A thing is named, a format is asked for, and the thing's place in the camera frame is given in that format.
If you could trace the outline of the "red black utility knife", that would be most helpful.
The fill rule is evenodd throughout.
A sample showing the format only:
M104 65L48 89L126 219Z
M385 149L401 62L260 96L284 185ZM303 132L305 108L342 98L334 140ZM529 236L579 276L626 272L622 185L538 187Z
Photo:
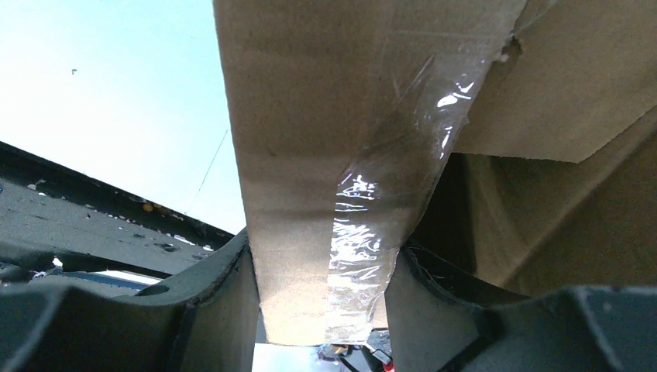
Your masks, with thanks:
M372 371L395 372L393 359L390 355L381 349L370 351L371 360L376 367L371 367Z

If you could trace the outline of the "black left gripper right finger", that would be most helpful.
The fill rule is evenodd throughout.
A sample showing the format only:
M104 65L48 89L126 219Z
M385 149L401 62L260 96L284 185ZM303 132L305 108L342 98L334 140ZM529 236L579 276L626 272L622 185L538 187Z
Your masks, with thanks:
M654 287L569 286L529 298L420 246L385 292L399 371L654 371Z

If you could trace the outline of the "brown cardboard express box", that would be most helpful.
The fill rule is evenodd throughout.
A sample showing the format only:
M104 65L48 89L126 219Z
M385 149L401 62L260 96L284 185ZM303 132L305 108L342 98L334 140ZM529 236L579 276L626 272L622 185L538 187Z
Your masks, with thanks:
M385 328L408 239L529 295L656 283L654 1L216 1L267 340Z

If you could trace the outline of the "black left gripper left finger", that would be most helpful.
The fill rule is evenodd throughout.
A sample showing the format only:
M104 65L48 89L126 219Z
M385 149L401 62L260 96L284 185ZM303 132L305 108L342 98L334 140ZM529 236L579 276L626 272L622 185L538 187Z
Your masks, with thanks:
M1 291L3 371L249 371L260 300L246 231L135 295Z

